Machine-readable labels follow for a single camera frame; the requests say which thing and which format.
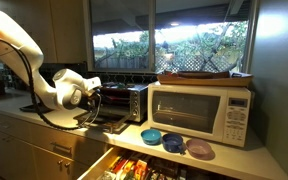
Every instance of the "wall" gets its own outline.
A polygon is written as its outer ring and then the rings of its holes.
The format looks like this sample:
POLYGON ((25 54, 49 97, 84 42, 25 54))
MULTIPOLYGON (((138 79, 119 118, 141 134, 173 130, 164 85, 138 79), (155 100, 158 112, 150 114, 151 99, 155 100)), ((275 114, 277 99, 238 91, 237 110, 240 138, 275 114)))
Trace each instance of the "wall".
POLYGON ((252 61, 250 123, 288 174, 288 0, 261 1, 252 61))

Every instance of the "wooden tray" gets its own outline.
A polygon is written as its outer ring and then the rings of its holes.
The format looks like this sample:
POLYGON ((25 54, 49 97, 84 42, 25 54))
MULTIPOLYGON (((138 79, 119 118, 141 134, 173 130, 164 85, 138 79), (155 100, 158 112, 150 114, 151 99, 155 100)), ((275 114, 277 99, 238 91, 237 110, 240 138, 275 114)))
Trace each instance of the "wooden tray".
POLYGON ((252 81, 253 75, 230 72, 228 78, 198 79, 160 74, 157 75, 157 79, 161 84, 172 85, 247 87, 252 81))

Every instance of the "window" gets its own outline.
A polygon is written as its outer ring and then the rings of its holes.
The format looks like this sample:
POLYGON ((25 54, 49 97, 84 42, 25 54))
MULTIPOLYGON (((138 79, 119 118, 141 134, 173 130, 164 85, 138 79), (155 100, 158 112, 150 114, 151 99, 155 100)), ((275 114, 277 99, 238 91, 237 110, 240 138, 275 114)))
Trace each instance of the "window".
POLYGON ((247 72, 254 2, 89 0, 89 70, 247 72))

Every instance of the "microwave window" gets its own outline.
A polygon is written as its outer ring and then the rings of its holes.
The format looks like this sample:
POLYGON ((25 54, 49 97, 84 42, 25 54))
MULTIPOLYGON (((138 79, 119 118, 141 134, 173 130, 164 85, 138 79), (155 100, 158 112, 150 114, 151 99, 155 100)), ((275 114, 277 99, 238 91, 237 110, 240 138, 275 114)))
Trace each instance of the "microwave window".
POLYGON ((155 91, 153 121, 213 133, 220 97, 155 91))

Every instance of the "microwave control panel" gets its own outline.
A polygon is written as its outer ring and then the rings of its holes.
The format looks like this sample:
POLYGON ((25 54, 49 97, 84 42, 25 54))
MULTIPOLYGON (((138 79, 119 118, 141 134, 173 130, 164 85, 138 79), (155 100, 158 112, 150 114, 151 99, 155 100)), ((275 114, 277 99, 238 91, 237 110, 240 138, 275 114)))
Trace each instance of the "microwave control panel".
POLYGON ((224 143, 244 146, 249 111, 247 101, 247 99, 229 98, 224 124, 224 143))

